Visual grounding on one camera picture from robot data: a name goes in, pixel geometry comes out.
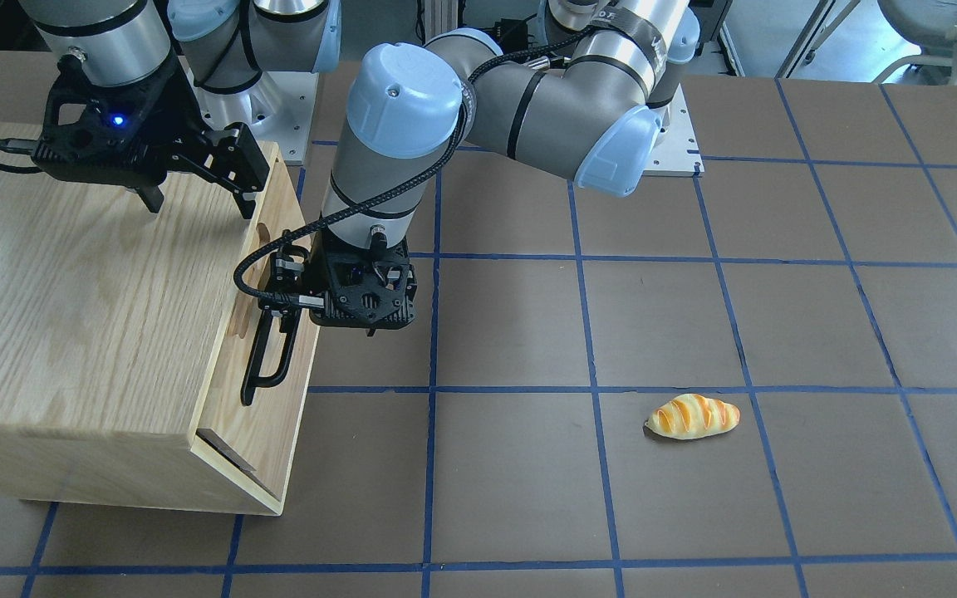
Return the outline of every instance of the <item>blue tape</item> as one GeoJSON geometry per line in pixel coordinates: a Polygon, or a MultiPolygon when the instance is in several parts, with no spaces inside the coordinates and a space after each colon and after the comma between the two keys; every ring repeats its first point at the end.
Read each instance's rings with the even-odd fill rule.
{"type": "Polygon", "coordinates": [[[918,164],[922,167],[923,173],[925,173],[925,178],[930,182],[930,187],[933,189],[933,194],[937,198],[937,201],[940,202],[940,208],[943,209],[943,213],[947,217],[947,221],[950,223],[950,227],[955,231],[955,236],[957,237],[957,222],[955,217],[952,216],[950,208],[947,207],[947,202],[945,197],[940,192],[937,183],[933,179],[933,173],[928,169],[925,160],[922,159],[922,154],[918,151],[918,146],[915,146],[915,141],[910,137],[910,132],[907,131],[907,126],[903,124],[903,119],[900,118],[900,113],[896,110],[896,105],[893,105],[892,98],[889,97],[888,91],[885,90],[884,85],[881,87],[881,94],[885,96],[885,103],[887,103],[889,110],[892,110],[892,116],[896,118],[896,123],[900,126],[900,130],[903,131],[903,135],[907,138],[907,144],[910,146],[910,151],[915,153],[915,158],[918,159],[918,164]]]}
{"type": "MultiPolygon", "coordinates": [[[[816,554],[800,556],[804,565],[858,563],[933,563],[957,561],[957,552],[816,554]]],[[[791,565],[790,556],[713,557],[713,559],[630,559],[624,561],[457,561],[457,563],[314,563],[235,565],[235,576],[253,575],[325,575],[325,574],[415,574],[429,568],[433,571],[581,571],[611,569],[662,569],[698,567],[764,567],[791,565]]],[[[219,576],[227,570],[223,565],[160,566],[160,565],[92,565],[39,567],[39,576],[219,576]]],[[[19,576],[30,567],[0,567],[0,576],[19,576]]]]}
{"type": "Polygon", "coordinates": [[[57,504],[51,502],[47,507],[47,517],[42,520],[42,530],[39,532],[39,542],[35,544],[35,553],[32,554],[32,564],[29,572],[24,578],[24,587],[20,591],[20,598],[30,598],[32,595],[32,586],[35,584],[35,576],[39,575],[39,566],[42,564],[42,553],[46,552],[47,542],[50,541],[50,530],[54,527],[54,519],[57,518],[57,504]]]}
{"type": "MultiPolygon", "coordinates": [[[[856,162],[850,159],[807,159],[800,158],[764,158],[760,155],[704,155],[711,162],[760,162],[768,164],[816,164],[820,166],[862,166],[881,168],[922,168],[920,164],[909,162],[856,162]]],[[[957,170],[957,164],[927,164],[928,168],[957,170]]]]}
{"type": "MultiPolygon", "coordinates": [[[[588,394],[590,386],[435,386],[437,393],[459,395],[525,395],[525,394],[588,394]]],[[[908,395],[957,395],[957,387],[933,386],[819,386],[797,385],[752,385],[752,386],[597,386],[602,395],[624,393],[681,394],[718,393],[741,395],[745,393],[819,393],[843,395],[896,395],[900,390],[908,395]]],[[[429,393],[429,386],[311,386],[309,393],[323,395],[369,395],[382,393],[422,395],[429,393]]]]}
{"type": "Polygon", "coordinates": [[[611,544],[612,570],[615,574],[616,597],[626,597],[626,586],[619,565],[619,531],[616,529],[615,503],[611,499],[611,476],[608,474],[607,447],[604,444],[604,420],[601,417],[601,395],[596,382],[596,356],[593,353],[593,333],[589,319],[589,298],[586,294],[586,273],[582,265],[582,235],[578,227],[578,211],[574,199],[574,184],[567,183],[567,197],[571,209],[571,234],[574,237],[574,264],[578,272],[578,296],[582,302],[582,332],[586,337],[586,360],[589,366],[589,393],[593,403],[593,425],[596,427],[596,457],[601,466],[601,485],[604,489],[604,512],[607,517],[608,542],[611,544]]]}
{"type": "MultiPolygon", "coordinates": [[[[889,110],[891,110],[892,116],[896,118],[896,124],[900,126],[900,131],[903,132],[903,136],[905,139],[907,139],[907,144],[910,146],[910,151],[914,152],[915,158],[918,159],[918,164],[920,167],[922,167],[922,171],[925,173],[925,178],[928,183],[930,183],[930,187],[933,189],[933,194],[937,198],[937,201],[940,202],[940,207],[943,209],[943,212],[945,212],[947,221],[949,221],[950,227],[955,232],[955,236],[957,237],[957,222],[955,221],[954,216],[952,216],[950,209],[947,208],[945,197],[943,197],[943,194],[940,192],[940,189],[938,189],[937,184],[935,184],[935,181],[933,180],[933,173],[931,173],[926,167],[925,160],[922,159],[922,154],[920,154],[920,151],[918,151],[918,146],[915,145],[915,141],[910,137],[910,132],[907,131],[907,126],[904,125],[903,119],[900,118],[900,113],[898,110],[896,110],[896,105],[894,105],[892,102],[892,98],[889,97],[888,91],[885,90],[884,85],[881,85],[880,88],[881,94],[885,97],[886,105],[888,105],[889,110]]],[[[910,401],[907,399],[907,394],[900,393],[900,401],[903,404],[904,412],[907,413],[907,420],[910,423],[910,431],[915,435],[915,440],[918,443],[918,449],[920,450],[920,453],[922,453],[922,461],[924,461],[925,468],[930,474],[930,479],[933,480],[933,488],[937,493],[938,499],[940,499],[940,505],[943,508],[943,511],[945,511],[945,517],[947,518],[947,523],[949,523],[950,532],[952,532],[952,535],[955,538],[955,544],[957,545],[957,520],[952,510],[950,510],[950,503],[947,501],[943,484],[940,481],[940,477],[937,476],[937,472],[935,471],[935,467],[933,465],[933,459],[930,458],[930,451],[925,446],[925,439],[922,438],[922,432],[918,427],[918,421],[915,421],[915,414],[910,407],[910,401]]]]}
{"type": "Polygon", "coordinates": [[[293,194],[297,197],[297,205],[301,205],[301,196],[305,193],[305,174],[307,171],[305,167],[302,166],[299,171],[297,171],[297,186],[293,189],[293,194]]]}
{"type": "MultiPolygon", "coordinates": [[[[699,184],[699,179],[692,180],[696,192],[696,201],[699,202],[699,215],[704,220],[704,231],[707,233],[707,243],[711,249],[711,257],[715,258],[714,271],[719,277],[719,287],[722,289],[722,300],[726,305],[726,314],[729,315],[729,328],[733,331],[734,344],[737,345],[737,357],[740,359],[741,375],[744,376],[744,383],[751,389],[752,372],[748,370],[748,357],[744,354],[744,341],[741,340],[740,328],[737,326],[737,314],[734,313],[733,300],[729,296],[729,285],[726,284],[726,275],[723,272],[722,264],[719,262],[719,250],[714,242],[714,229],[711,228],[711,219],[707,212],[707,204],[704,201],[704,190],[699,184]]],[[[755,390],[748,392],[748,400],[751,401],[753,415],[755,416],[756,428],[759,431],[759,440],[763,444],[763,456],[767,459],[767,470],[770,473],[770,481],[774,488],[774,498],[778,500],[778,513],[781,514],[782,527],[785,530],[785,541],[789,547],[789,556],[793,562],[793,570],[797,574],[797,585],[800,586],[800,596],[808,598],[807,581],[804,579],[804,569],[800,562],[800,551],[797,549],[797,540],[793,534],[793,522],[789,519],[788,506],[785,503],[785,495],[782,493],[782,482],[778,477],[778,467],[774,462],[774,451],[770,446],[770,439],[767,436],[767,427],[763,423],[763,410],[759,408],[759,398],[755,390]]]]}
{"type": "Polygon", "coordinates": [[[438,384],[438,307],[441,298],[441,171],[434,179],[434,275],[430,298],[430,373],[428,390],[428,423],[426,423],[426,477],[423,489],[423,567],[420,583],[422,598],[430,596],[430,564],[434,550],[434,458],[437,430],[438,384]]]}
{"type": "MultiPolygon", "coordinates": [[[[837,219],[836,219],[836,216],[834,215],[834,212],[832,211],[832,206],[829,204],[829,199],[827,195],[825,194],[825,189],[822,186],[822,181],[819,178],[819,174],[817,174],[816,168],[814,168],[814,163],[812,162],[812,156],[810,156],[810,152],[808,152],[807,150],[807,144],[804,143],[804,139],[802,138],[802,134],[800,132],[800,126],[798,126],[797,124],[797,119],[795,119],[795,116],[793,114],[793,109],[791,109],[791,107],[789,106],[789,100],[785,95],[785,90],[782,88],[782,82],[780,80],[775,79],[774,85],[778,87],[778,94],[782,98],[782,105],[785,106],[785,112],[789,117],[789,122],[791,125],[793,125],[793,133],[797,136],[797,141],[798,143],[800,143],[800,149],[804,153],[804,159],[807,159],[808,167],[810,168],[810,171],[812,171],[812,177],[814,178],[814,185],[817,186],[817,191],[822,197],[822,202],[823,204],[825,204],[825,208],[827,208],[829,221],[831,221],[832,223],[832,230],[834,230],[834,233],[837,235],[837,241],[840,243],[841,250],[844,252],[844,258],[848,262],[851,262],[851,253],[850,251],[847,250],[847,243],[844,242],[844,237],[840,232],[840,226],[837,223],[837,219]]],[[[901,121],[899,114],[896,113],[896,107],[892,105],[891,98],[889,98],[887,92],[885,92],[884,86],[881,87],[881,94],[885,96],[885,102],[888,103],[889,109],[892,110],[892,114],[896,118],[897,124],[900,125],[901,131],[903,131],[904,136],[907,137],[908,144],[910,144],[912,150],[914,150],[915,157],[918,159],[919,166],[923,168],[924,173],[926,174],[926,177],[930,179],[930,184],[933,184],[933,179],[931,178],[930,173],[928,173],[928,169],[924,168],[924,162],[922,158],[920,157],[920,153],[918,153],[918,148],[914,146],[914,141],[911,141],[910,136],[907,133],[907,129],[905,128],[905,126],[903,126],[903,121],[901,121]]],[[[938,193],[937,189],[935,189],[934,184],[933,184],[933,189],[934,189],[934,192],[938,193]]],[[[943,492],[943,486],[940,484],[940,480],[937,477],[937,474],[935,474],[933,463],[930,461],[930,452],[928,452],[928,449],[925,446],[925,440],[923,440],[922,435],[920,435],[920,431],[918,429],[918,423],[916,423],[915,421],[914,413],[911,412],[910,404],[909,404],[909,401],[907,400],[907,394],[903,390],[903,383],[901,383],[900,376],[896,372],[896,365],[892,363],[892,355],[888,350],[888,345],[885,343],[885,337],[881,334],[881,327],[878,326],[877,318],[874,315],[873,307],[870,304],[870,298],[866,296],[866,289],[862,288],[862,280],[859,279],[858,271],[855,269],[855,266],[848,265],[848,269],[851,270],[851,279],[855,281],[855,287],[858,288],[859,298],[862,299],[862,306],[865,307],[866,309],[866,317],[870,318],[870,326],[872,326],[874,334],[875,336],[877,336],[877,343],[881,345],[881,353],[885,356],[885,363],[888,364],[889,374],[892,375],[893,383],[896,384],[896,388],[900,389],[899,395],[900,395],[901,405],[903,405],[904,413],[906,414],[907,421],[911,427],[911,432],[914,433],[915,435],[915,440],[918,443],[918,448],[919,448],[920,454],[922,454],[922,459],[925,462],[928,472],[930,472],[930,479],[931,479],[931,482],[933,482],[934,490],[937,493],[938,499],[940,499],[941,506],[945,507],[945,517],[947,519],[947,523],[949,523],[950,530],[952,531],[952,535],[955,538],[955,542],[957,544],[957,522],[955,520],[955,515],[952,513],[952,511],[950,511],[950,505],[947,503],[945,492],[943,492]]]]}
{"type": "MultiPolygon", "coordinates": [[[[415,251],[411,257],[434,258],[435,253],[415,251]]],[[[524,260],[573,262],[576,257],[554,253],[438,253],[444,260],[524,260]]],[[[793,266],[866,266],[874,268],[957,268],[957,262],[881,262],[867,260],[793,260],[778,257],[694,257],[694,255],[582,255],[583,262],[668,262],[669,264],[751,264],[793,266]]]]}
{"type": "Polygon", "coordinates": [[[234,576],[235,557],[238,556],[238,543],[243,538],[243,522],[246,515],[235,515],[235,525],[231,530],[231,546],[228,549],[228,563],[224,567],[223,586],[220,587],[220,598],[231,598],[231,584],[234,576]]]}

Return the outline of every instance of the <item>wood grain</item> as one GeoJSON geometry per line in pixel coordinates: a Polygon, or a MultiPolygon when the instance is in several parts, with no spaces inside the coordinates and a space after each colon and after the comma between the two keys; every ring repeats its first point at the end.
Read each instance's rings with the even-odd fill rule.
{"type": "Polygon", "coordinates": [[[317,327],[288,382],[243,408],[256,310],[232,271],[303,224],[278,148],[262,149],[273,176],[251,221],[193,175],[171,174],[152,215],[123,189],[0,173],[0,492],[280,513],[317,327]]]}
{"type": "Polygon", "coordinates": [[[216,450],[152,438],[49,439],[0,434],[0,493],[121,507],[277,515],[282,501],[216,450]]]}
{"type": "MultiPolygon", "coordinates": [[[[276,162],[273,166],[267,193],[274,200],[266,202],[258,228],[267,228],[271,236],[277,238],[284,228],[303,226],[304,220],[297,201],[280,201],[280,198],[295,197],[293,184],[282,162],[276,162]]],[[[258,248],[259,243],[263,241],[258,242],[255,238],[252,249],[258,248]]],[[[308,239],[303,239],[301,245],[308,247],[308,239]]],[[[255,272],[256,268],[250,273],[254,275],[255,272]]],[[[297,441],[297,428],[301,423],[319,328],[304,315],[301,328],[297,331],[299,336],[286,381],[274,389],[259,389],[253,404],[243,406],[239,389],[259,317],[261,311],[255,300],[239,292],[232,323],[221,345],[213,382],[209,386],[209,400],[198,424],[198,435],[217,447],[225,457],[231,458],[273,496],[282,500],[286,495],[290,462],[297,441]]],[[[282,351],[282,336],[277,333],[277,322],[272,326],[273,334],[262,369],[265,375],[274,371],[282,351]]]]}
{"type": "Polygon", "coordinates": [[[254,226],[197,177],[163,190],[152,215],[124,189],[0,173],[0,424],[193,434],[254,226]]]}

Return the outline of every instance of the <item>toy bread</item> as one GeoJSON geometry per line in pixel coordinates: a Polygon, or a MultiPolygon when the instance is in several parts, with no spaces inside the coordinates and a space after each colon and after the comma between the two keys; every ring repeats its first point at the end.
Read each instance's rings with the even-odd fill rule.
{"type": "Polygon", "coordinates": [[[729,432],[741,420],[740,409],[702,395],[679,395],[652,412],[646,428],[668,439],[702,439],[729,432]]]}

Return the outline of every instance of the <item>wooden panel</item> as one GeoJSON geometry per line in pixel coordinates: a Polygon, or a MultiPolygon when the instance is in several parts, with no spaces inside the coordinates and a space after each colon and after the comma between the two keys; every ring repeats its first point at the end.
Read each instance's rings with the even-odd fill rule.
{"type": "MultiPolygon", "coordinates": [[[[300,228],[304,221],[297,205],[295,189],[282,162],[276,162],[266,192],[267,199],[258,217],[259,238],[254,238],[250,251],[277,238],[284,228],[300,228]]],[[[309,239],[301,245],[308,247],[309,239]]],[[[250,282],[258,279],[257,268],[249,273],[250,282]]],[[[228,323],[217,360],[209,398],[202,412],[198,433],[228,458],[231,458],[272,495],[284,498],[290,473],[297,427],[301,423],[308,374],[316,348],[319,328],[305,316],[297,334],[290,374],[274,389],[259,389],[254,402],[243,406],[239,398],[244,371],[249,360],[253,336],[258,326],[258,303],[237,292],[234,311],[228,323]]],[[[276,368],[282,351],[282,336],[273,323],[272,340],[265,353],[264,374],[276,368]]]]}
{"type": "Polygon", "coordinates": [[[0,493],[33,500],[277,515],[282,503],[198,439],[30,438],[0,428],[0,493]]]}
{"type": "Polygon", "coordinates": [[[162,189],[152,215],[124,189],[0,173],[0,425],[193,436],[256,226],[193,175],[162,189]]]}

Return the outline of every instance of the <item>floor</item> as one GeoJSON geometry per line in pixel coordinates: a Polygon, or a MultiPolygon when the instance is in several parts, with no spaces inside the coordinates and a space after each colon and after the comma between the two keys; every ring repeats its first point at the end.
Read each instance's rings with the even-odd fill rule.
{"type": "Polygon", "coordinates": [[[627,199],[456,155],[425,317],[322,334],[285,515],[0,497],[0,596],[957,597],[957,90],[686,94],[706,174],[627,199]],[[683,391],[741,425],[645,434],[683,391]]]}

